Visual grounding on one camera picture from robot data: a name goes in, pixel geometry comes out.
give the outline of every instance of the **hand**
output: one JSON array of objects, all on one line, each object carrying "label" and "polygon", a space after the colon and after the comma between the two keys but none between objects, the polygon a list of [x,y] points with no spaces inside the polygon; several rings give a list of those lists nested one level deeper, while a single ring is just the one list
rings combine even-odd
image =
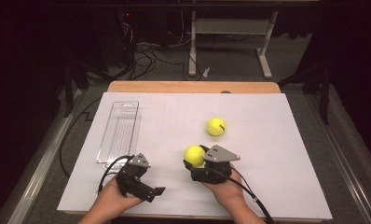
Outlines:
[{"label": "hand", "polygon": [[[241,183],[240,175],[232,171],[230,176],[232,179]],[[255,224],[265,222],[247,205],[243,196],[243,189],[232,181],[227,180],[221,184],[206,184],[202,183],[209,189],[215,199],[229,212],[236,224]]]},{"label": "hand", "polygon": [[136,197],[124,197],[119,190],[116,177],[113,177],[107,182],[95,203],[78,223],[103,224],[119,217],[127,209],[142,202],[143,200]]}]

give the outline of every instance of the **black hand-mounted device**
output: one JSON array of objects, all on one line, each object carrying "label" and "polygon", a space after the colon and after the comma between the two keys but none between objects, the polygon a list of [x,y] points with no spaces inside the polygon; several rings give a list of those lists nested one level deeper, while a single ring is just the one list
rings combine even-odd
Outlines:
[{"label": "black hand-mounted device", "polygon": [[192,180],[208,184],[224,183],[227,177],[232,174],[229,162],[240,160],[240,156],[218,145],[214,145],[212,148],[202,145],[200,147],[205,151],[203,154],[204,165],[195,168],[191,163],[183,160],[185,168],[191,171]]},{"label": "black hand-mounted device", "polygon": [[129,158],[116,177],[121,193],[124,195],[129,193],[150,203],[156,196],[161,195],[165,188],[152,189],[140,179],[150,167],[150,163],[142,153]]}]

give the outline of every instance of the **clear plastic container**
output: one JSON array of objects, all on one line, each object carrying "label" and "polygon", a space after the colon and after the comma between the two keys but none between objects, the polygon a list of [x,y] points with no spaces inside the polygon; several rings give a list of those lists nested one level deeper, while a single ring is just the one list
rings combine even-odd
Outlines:
[{"label": "clear plastic container", "polygon": [[[104,168],[115,159],[135,154],[141,115],[138,113],[139,102],[114,102],[97,162]],[[120,160],[112,169],[118,170],[126,160]]]}]

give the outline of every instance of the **dark background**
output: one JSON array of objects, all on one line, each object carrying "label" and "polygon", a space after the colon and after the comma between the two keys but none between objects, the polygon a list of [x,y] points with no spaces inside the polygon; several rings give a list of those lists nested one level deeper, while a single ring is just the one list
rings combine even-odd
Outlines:
[{"label": "dark background", "polygon": [[[167,31],[178,35],[182,31],[176,25],[180,23],[178,13],[145,11],[134,15],[139,29],[162,45]],[[203,15],[244,17],[229,12]],[[330,20],[323,22],[320,15],[313,9],[280,11],[273,36],[314,34],[299,70],[322,59],[328,62],[332,83],[371,151],[371,2],[355,11],[329,11],[325,16]],[[39,0],[0,1],[0,208],[58,112],[57,93],[69,67],[75,68],[70,69],[70,78],[85,87],[86,69],[75,65],[75,60],[103,71],[113,60],[107,56],[108,49],[124,49],[123,42],[110,40],[110,36],[122,35],[110,26],[116,25],[114,17],[107,12],[52,8]],[[189,17],[190,13],[185,13],[185,21],[190,21]],[[97,27],[94,22],[99,20],[112,23]],[[100,41],[102,36],[109,42]],[[114,41],[112,48],[107,48],[110,41]],[[124,61],[126,54],[124,51],[114,60]]]}]

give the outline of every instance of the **tennis ball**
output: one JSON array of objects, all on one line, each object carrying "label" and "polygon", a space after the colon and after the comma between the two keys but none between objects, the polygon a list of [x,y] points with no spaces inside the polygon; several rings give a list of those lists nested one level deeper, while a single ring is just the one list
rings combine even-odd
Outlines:
[{"label": "tennis ball", "polygon": [[220,136],[226,131],[226,123],[220,118],[212,118],[208,122],[207,130],[213,136]]},{"label": "tennis ball", "polygon": [[191,163],[193,167],[199,167],[204,163],[203,154],[205,154],[205,150],[202,147],[190,146],[185,150],[184,159]]}]

